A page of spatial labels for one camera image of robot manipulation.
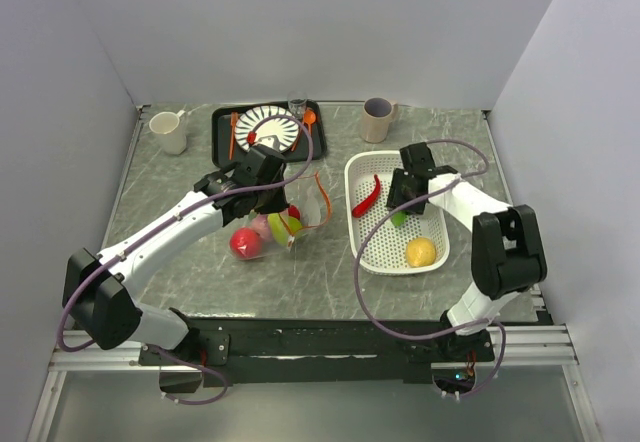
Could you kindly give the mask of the green cucumber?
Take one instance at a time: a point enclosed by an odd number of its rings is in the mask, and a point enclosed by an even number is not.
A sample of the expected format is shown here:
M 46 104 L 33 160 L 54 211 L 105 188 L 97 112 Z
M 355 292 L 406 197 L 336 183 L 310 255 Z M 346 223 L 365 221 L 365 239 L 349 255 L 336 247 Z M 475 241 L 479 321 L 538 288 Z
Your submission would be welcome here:
M 401 227 L 404 225 L 404 223 L 406 222 L 408 218 L 408 215 L 406 212 L 404 211 L 399 211 L 397 213 L 395 213 L 391 218 L 390 221 L 393 224 L 394 227 Z

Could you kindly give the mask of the red strawberry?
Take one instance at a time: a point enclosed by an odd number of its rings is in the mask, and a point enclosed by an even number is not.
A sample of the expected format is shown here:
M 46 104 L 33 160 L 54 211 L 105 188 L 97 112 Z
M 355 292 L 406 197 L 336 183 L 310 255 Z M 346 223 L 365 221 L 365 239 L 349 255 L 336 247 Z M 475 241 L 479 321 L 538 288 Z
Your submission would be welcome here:
M 301 213 L 295 205 L 290 205 L 288 208 L 288 215 L 297 220 L 301 220 Z

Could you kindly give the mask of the purple onion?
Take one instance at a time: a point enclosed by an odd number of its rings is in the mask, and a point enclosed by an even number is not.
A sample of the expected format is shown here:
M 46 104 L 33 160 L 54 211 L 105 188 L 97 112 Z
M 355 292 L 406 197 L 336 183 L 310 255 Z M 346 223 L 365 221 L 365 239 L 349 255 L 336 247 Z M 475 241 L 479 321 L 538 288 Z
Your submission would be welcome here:
M 267 215 L 257 215 L 251 220 L 249 227 L 255 231 L 264 242 L 269 243 L 273 241 L 273 235 Z

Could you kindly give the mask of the red chili pepper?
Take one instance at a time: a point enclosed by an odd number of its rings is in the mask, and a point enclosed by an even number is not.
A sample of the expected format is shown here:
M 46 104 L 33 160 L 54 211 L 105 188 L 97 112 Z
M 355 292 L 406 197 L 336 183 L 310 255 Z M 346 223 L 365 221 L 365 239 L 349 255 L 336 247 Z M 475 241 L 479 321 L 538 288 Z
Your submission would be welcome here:
M 381 181 L 377 174 L 373 176 L 373 180 L 374 180 L 374 187 L 372 191 L 367 195 L 366 198 L 364 198 L 358 205 L 356 205 L 352 209 L 351 215 L 354 218 L 363 217 L 374 206 L 374 204 L 378 200 L 381 192 Z

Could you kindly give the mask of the clear zip top bag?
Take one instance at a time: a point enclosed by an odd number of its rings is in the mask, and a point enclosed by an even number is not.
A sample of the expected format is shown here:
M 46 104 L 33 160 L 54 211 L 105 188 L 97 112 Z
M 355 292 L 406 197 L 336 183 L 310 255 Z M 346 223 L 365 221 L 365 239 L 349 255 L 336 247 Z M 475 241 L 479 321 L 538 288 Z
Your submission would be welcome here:
M 252 211 L 231 234 L 228 246 L 236 259 L 249 261 L 290 252 L 332 216 L 332 204 L 318 171 L 289 184 L 285 195 L 287 209 L 269 214 Z

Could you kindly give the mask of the green pear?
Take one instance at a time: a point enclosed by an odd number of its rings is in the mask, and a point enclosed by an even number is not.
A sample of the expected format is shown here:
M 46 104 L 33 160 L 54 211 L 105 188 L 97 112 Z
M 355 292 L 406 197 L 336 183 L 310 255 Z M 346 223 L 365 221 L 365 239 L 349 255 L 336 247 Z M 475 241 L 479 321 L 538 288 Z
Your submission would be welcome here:
M 301 222 L 288 214 L 269 214 L 267 222 L 274 241 L 282 247 L 291 246 L 296 233 L 302 229 Z

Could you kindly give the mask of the yellow lemon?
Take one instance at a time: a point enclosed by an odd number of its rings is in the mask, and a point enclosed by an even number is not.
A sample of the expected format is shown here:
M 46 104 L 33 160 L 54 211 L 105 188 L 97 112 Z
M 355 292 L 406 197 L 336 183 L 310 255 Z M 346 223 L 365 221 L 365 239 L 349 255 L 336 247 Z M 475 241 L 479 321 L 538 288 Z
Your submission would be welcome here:
M 425 237 L 414 238 L 406 246 L 405 258 L 412 268 L 431 266 L 437 259 L 435 243 Z

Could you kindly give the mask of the red apple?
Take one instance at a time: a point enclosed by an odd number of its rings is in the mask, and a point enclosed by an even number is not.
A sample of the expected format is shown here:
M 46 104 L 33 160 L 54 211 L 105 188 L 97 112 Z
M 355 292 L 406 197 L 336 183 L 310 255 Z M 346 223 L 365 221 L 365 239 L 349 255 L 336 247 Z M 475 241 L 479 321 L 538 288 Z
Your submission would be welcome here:
M 263 242 L 257 232 L 248 227 L 236 230 L 229 240 L 233 254 L 240 259 L 253 259 L 262 252 Z

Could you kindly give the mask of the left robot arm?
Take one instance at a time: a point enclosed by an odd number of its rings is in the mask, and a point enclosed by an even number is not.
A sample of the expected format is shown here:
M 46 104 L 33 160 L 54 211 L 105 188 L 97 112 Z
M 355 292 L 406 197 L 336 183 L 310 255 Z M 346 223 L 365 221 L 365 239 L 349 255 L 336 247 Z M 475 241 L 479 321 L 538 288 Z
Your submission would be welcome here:
M 68 260 L 63 294 L 67 315 L 103 350 L 126 341 L 159 346 L 184 364 L 198 352 L 188 319 L 140 297 L 153 275 L 199 239 L 250 212 L 281 212 L 286 162 L 264 145 L 244 159 L 204 176 L 171 210 L 145 228 L 93 255 L 86 249 Z

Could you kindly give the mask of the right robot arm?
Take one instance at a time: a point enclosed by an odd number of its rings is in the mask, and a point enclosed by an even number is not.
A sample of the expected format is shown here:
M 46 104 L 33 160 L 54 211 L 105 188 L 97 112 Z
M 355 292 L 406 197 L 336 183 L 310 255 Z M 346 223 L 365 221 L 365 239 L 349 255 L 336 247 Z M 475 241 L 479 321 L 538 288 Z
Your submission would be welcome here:
M 426 143 L 399 150 L 387 208 L 421 215 L 427 204 L 454 217 L 471 233 L 472 282 L 441 316 L 439 352 L 460 360 L 482 344 L 480 333 L 518 294 L 543 281 L 547 265 L 535 211 L 499 201 L 449 165 L 437 165 Z

